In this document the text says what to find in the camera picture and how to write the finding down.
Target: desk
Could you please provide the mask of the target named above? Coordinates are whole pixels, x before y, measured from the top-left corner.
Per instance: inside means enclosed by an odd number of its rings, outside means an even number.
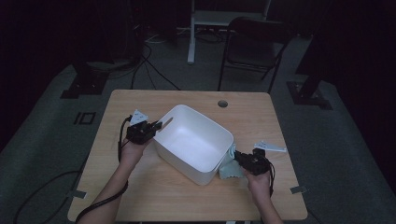
[[[228,106],[218,106],[219,100]],[[149,122],[162,118],[175,105],[187,105],[229,130],[237,149],[251,153],[260,140],[285,147],[270,96],[267,93],[222,91],[113,91],[108,101],[90,157],[78,184],[85,199],[74,198],[68,217],[75,220],[105,186],[118,166],[117,142],[125,118],[139,109]],[[289,153],[267,152],[276,169],[273,202],[283,219],[307,216]],[[221,180],[216,174],[198,186],[161,159],[150,144],[129,178],[118,221],[224,221],[259,220],[245,178]]]
[[[195,61],[195,25],[215,25],[228,26],[228,24],[237,17],[251,17],[259,20],[265,20],[271,0],[264,3],[262,13],[253,12],[231,12],[231,11],[205,11],[195,10],[195,0],[191,0],[191,29],[190,29],[190,46],[187,63],[192,64]]]

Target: cable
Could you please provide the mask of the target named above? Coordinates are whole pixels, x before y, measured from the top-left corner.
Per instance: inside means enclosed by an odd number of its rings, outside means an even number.
[[[311,214],[311,216],[317,220],[318,223],[323,224],[323,222],[320,220],[320,218],[318,218],[308,207],[306,207],[306,210],[308,211],[309,214]]]
[[[150,52],[152,52],[151,47],[149,45],[145,44],[145,46],[150,50]],[[149,61],[149,58],[146,58],[143,55],[142,55],[142,58],[158,73],[158,75],[160,75],[163,79],[168,81],[172,86],[174,86],[178,91],[180,91],[180,88],[177,85],[175,85],[175,83],[173,83],[166,76],[164,76],[160,71],[158,71],[158,69]]]
[[[115,194],[115,195],[113,195],[113,196],[111,196],[111,197],[109,197],[109,198],[107,198],[105,200],[102,200],[99,203],[94,203],[94,204],[90,205],[89,207],[85,208],[84,210],[82,210],[82,212],[80,212],[78,214],[75,223],[78,223],[81,220],[82,217],[84,217],[87,213],[91,212],[92,210],[94,210],[94,209],[96,209],[96,208],[98,208],[100,206],[103,206],[104,204],[113,202],[114,200],[119,198],[127,189],[128,189],[128,181],[126,181],[125,186],[117,194]]]
[[[38,188],[37,190],[35,190],[35,191],[34,191],[23,203],[22,203],[22,205],[19,207],[17,213],[15,214],[13,223],[14,223],[14,224],[17,224],[17,223],[18,223],[19,215],[20,215],[21,211],[23,210],[24,206],[25,206],[27,203],[29,203],[29,201],[32,200],[32,198],[35,197],[35,195],[36,195],[40,190],[42,190],[44,187],[46,187],[48,184],[52,183],[53,181],[55,181],[56,179],[58,179],[58,178],[60,178],[60,177],[62,177],[62,176],[64,176],[64,175],[82,174],[82,169],[83,169],[85,163],[87,162],[87,159],[88,159],[88,155],[86,156],[86,158],[84,159],[84,162],[83,162],[83,163],[81,164],[81,166],[79,167],[79,170],[77,170],[77,171],[69,171],[69,172],[65,172],[65,173],[62,173],[62,174],[60,174],[60,175],[57,175],[57,176],[53,177],[50,181],[48,181],[47,183],[45,183],[43,186],[41,186],[40,188]],[[76,185],[76,183],[77,183],[77,181],[78,181],[78,178],[79,178],[79,175],[77,175],[76,178],[75,178],[75,180],[73,181],[73,184],[72,184],[72,186],[71,186],[71,188],[70,188],[70,191],[72,191],[72,190],[75,188],[75,185]],[[64,207],[64,205],[65,205],[66,202],[67,202],[67,199],[68,199],[68,198],[66,197],[66,198],[63,200],[63,202],[61,203],[61,205],[56,209],[56,211],[53,212],[51,216],[49,216],[45,221],[43,221],[43,222],[41,222],[41,223],[44,224],[44,223],[48,223],[49,221],[51,221],[51,220],[59,213],[59,211],[61,211],[61,209]]]
[[[33,193],[22,203],[22,205],[19,207],[17,213],[15,214],[13,223],[14,223],[14,224],[17,224],[17,223],[18,223],[18,218],[19,218],[19,215],[20,215],[22,209],[24,208],[24,206],[25,206],[27,203],[29,203],[29,201],[30,201],[33,197],[35,197],[35,195],[36,195],[40,190],[42,190],[44,187],[46,187],[48,184],[50,184],[50,183],[53,182],[54,180],[56,180],[56,179],[58,179],[58,178],[60,178],[60,177],[62,177],[62,176],[64,176],[64,175],[71,175],[71,174],[80,174],[80,171],[69,171],[69,172],[66,172],[66,173],[57,175],[57,176],[53,177],[50,181],[48,181],[47,183],[45,183],[43,186],[41,186],[39,189],[35,190],[35,192],[33,192]],[[76,184],[76,182],[77,182],[77,178],[76,178],[75,181],[73,182],[73,187],[74,187],[74,185]],[[48,217],[45,221],[43,221],[43,222],[41,222],[41,223],[48,223],[51,219],[53,219],[53,218],[56,216],[56,214],[62,209],[62,207],[64,206],[64,204],[66,203],[66,201],[67,201],[67,198],[64,199],[64,201],[61,203],[61,205],[58,207],[58,209],[57,209],[50,217]]]
[[[154,88],[154,90],[157,90],[157,88],[155,87],[154,81],[152,80],[151,75],[149,74],[149,69],[146,64],[145,64],[145,68],[146,68],[146,71],[148,72],[148,78],[149,78],[149,81],[151,82],[152,87]]]
[[[141,62],[141,63],[136,67],[136,69],[134,70],[134,74],[133,74],[133,76],[132,76],[132,82],[131,82],[131,90],[134,89],[134,82],[135,82],[135,80],[136,80],[136,74],[137,74],[137,71],[139,70],[140,66],[142,66],[143,63],[148,63],[148,64],[157,72],[158,75],[160,75],[163,79],[165,79],[165,80],[166,80],[167,82],[169,82],[172,86],[174,86],[178,91],[180,91],[180,88],[179,88],[177,85],[175,85],[175,83],[173,83],[173,82],[172,82],[171,80],[169,80],[166,76],[164,76],[160,71],[158,71],[158,69],[149,61],[149,56],[151,55],[152,49],[151,49],[151,47],[150,47],[149,45],[147,45],[146,43],[145,43],[144,45],[145,45],[146,48],[148,48],[149,54],[148,54],[148,57],[145,57],[143,54],[141,55],[141,57],[142,57],[144,60],[143,60],[143,62]],[[151,77],[149,77],[149,78],[150,78],[150,80],[151,80],[151,84],[152,84],[152,85],[154,86],[154,88],[155,88],[155,85],[154,85],[154,83],[153,83]]]
[[[120,127],[120,140],[119,140],[119,145],[118,145],[119,161],[121,160],[121,150],[122,150],[122,148],[125,147],[125,145],[129,143],[129,140],[126,143],[124,143],[124,144],[122,143],[122,133],[123,133],[123,129],[124,129],[125,123],[128,122],[128,121],[131,121],[131,118],[132,118],[132,116],[129,116],[128,118],[126,118],[123,121],[123,123],[121,124],[121,127]],[[119,198],[127,189],[128,189],[128,181],[126,181],[124,187],[118,193],[116,193],[115,195],[113,195],[113,196],[111,196],[111,197],[109,197],[107,199],[104,199],[104,200],[102,200],[102,201],[100,201],[98,203],[91,204],[90,206],[88,206],[87,208],[82,210],[78,214],[75,223],[78,223],[86,214],[88,214],[92,210],[94,210],[94,209],[96,209],[96,208],[98,208],[100,206],[103,206],[104,204],[113,202],[114,200]]]

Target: gray carpet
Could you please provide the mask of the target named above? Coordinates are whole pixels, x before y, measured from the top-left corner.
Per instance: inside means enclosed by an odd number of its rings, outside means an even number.
[[[183,91],[215,91],[223,44],[197,42],[195,64],[187,64],[189,39],[177,46],[149,43],[149,60]],[[304,81],[295,75],[309,40],[295,38],[285,51],[272,91],[272,99],[300,185],[308,188],[304,200],[311,214],[287,223],[396,223],[396,198],[379,172],[360,132],[348,115],[335,87],[322,82],[319,89],[333,110],[295,105],[287,81]],[[94,63],[106,68],[108,64]],[[136,73],[134,89],[174,90],[148,64]],[[76,171],[91,150],[92,142],[115,89],[130,89],[131,71],[110,75],[102,95],[60,99],[74,79],[71,66],[60,73],[34,110],[0,154],[0,223],[12,223],[18,208],[36,189],[56,175]],[[226,70],[223,91],[266,91],[269,78],[260,74]],[[95,117],[79,123],[78,113]],[[66,195],[77,174],[65,175],[39,191],[19,212],[18,223],[41,223],[66,199],[49,223],[71,223]]]

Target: white bin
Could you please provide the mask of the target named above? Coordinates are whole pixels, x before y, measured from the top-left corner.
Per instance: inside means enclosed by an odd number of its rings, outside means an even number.
[[[186,105],[177,105],[160,121],[154,137],[158,154],[198,185],[206,185],[219,169],[233,135]]]

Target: cloth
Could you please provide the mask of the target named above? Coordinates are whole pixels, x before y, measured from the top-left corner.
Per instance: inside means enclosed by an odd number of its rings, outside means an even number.
[[[244,173],[242,172],[239,163],[234,160],[233,154],[235,153],[235,144],[233,144],[227,151],[221,165],[219,167],[219,175],[220,179],[225,179],[229,177],[244,177]]]

